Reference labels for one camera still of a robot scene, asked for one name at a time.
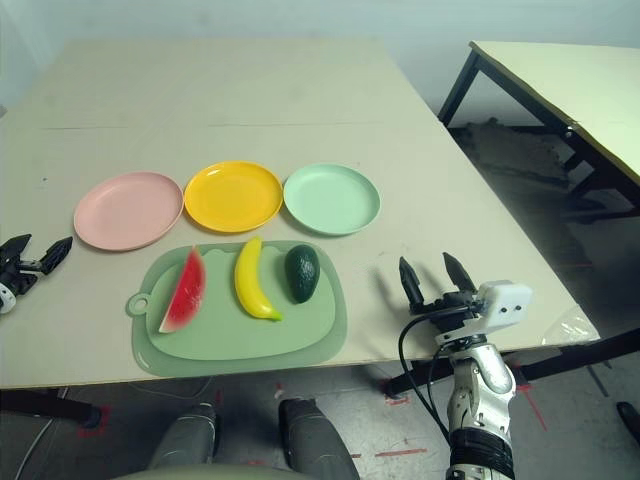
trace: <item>watermelon slice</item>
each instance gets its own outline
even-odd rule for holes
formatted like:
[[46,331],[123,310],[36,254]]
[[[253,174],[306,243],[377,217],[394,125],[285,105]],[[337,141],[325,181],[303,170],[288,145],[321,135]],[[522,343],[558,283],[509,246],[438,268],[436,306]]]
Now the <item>watermelon slice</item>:
[[198,249],[193,247],[184,264],[167,313],[160,325],[160,333],[175,332],[189,325],[202,304],[205,283],[204,262]]

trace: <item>plate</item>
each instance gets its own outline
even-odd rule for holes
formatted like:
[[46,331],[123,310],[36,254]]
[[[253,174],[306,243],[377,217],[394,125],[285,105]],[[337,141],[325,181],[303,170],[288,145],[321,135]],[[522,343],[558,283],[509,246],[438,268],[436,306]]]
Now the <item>plate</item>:
[[380,211],[380,195],[367,177],[332,164],[309,165],[291,175],[284,203],[300,223],[328,235],[362,230]]
[[184,201],[191,218],[203,227],[225,233],[246,232],[278,213],[282,185],[257,163],[221,162],[191,179]]
[[78,236],[103,250],[125,251],[155,242],[182,212],[182,190],[154,172],[134,172],[95,186],[76,207]]

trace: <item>pink plate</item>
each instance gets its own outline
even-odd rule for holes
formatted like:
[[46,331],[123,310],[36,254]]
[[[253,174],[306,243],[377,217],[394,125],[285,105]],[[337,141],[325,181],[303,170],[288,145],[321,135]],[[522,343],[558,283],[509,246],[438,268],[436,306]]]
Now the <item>pink plate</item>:
[[176,223],[184,200],[169,177],[134,172],[95,186],[73,216],[78,236],[103,250],[133,250],[158,240]]

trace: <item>black cable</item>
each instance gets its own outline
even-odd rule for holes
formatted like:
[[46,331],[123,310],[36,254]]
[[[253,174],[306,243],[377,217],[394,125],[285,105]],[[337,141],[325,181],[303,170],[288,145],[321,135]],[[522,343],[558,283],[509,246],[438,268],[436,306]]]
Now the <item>black cable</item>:
[[444,310],[432,312],[428,315],[416,318],[411,322],[409,322],[402,329],[402,332],[400,333],[400,338],[398,338],[398,354],[400,356],[400,364],[402,365],[402,370],[404,370],[404,374],[409,379],[409,383],[411,383],[411,388],[413,389],[413,391],[416,393],[416,395],[422,402],[422,405],[424,405],[424,408],[427,409],[427,412],[429,412],[429,415],[431,415],[434,422],[436,422],[436,424],[438,425],[438,428],[440,429],[440,432],[442,432],[444,439],[449,445],[451,445],[449,443],[449,431],[440,420],[440,417],[438,416],[437,412],[434,412],[434,410],[431,408],[429,403],[427,403],[427,400],[424,398],[424,395],[422,395],[422,393],[418,389],[418,386],[416,385],[416,382],[413,379],[413,375],[411,375],[411,372],[409,371],[409,367],[407,367],[407,362],[404,358],[404,338],[407,336],[407,333],[409,333],[409,331],[419,323],[426,322],[429,320],[435,320],[436,318],[447,317],[449,315],[453,315],[454,313],[463,313],[468,311],[469,311],[469,307],[460,306],[460,307],[447,308]]
[[433,401],[433,397],[431,396],[431,379],[433,378],[433,370],[435,369],[436,363],[438,362],[438,359],[440,358],[440,354],[442,353],[443,349],[444,349],[443,345],[440,345],[440,348],[438,348],[438,351],[431,359],[431,363],[429,364],[429,373],[427,375],[427,393],[429,394],[431,409],[433,410],[433,415],[436,419],[436,423],[440,425],[442,424],[442,421],[440,420],[440,415],[438,415],[438,408],[436,407],[436,404]]

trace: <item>toy fruit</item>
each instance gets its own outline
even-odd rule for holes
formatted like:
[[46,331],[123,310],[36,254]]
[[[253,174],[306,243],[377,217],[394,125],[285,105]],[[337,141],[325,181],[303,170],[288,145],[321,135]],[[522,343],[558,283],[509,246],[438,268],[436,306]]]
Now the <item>toy fruit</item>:
[[186,327],[202,304],[206,284],[204,262],[196,247],[191,249],[171,298],[160,333],[171,333]]
[[297,245],[284,259],[287,281],[293,298],[304,303],[311,298],[320,277],[320,262],[315,250],[308,245]]
[[247,313],[256,318],[282,320],[282,315],[276,311],[266,297],[258,281],[258,266],[262,239],[254,237],[249,240],[238,256],[234,274],[236,295]]

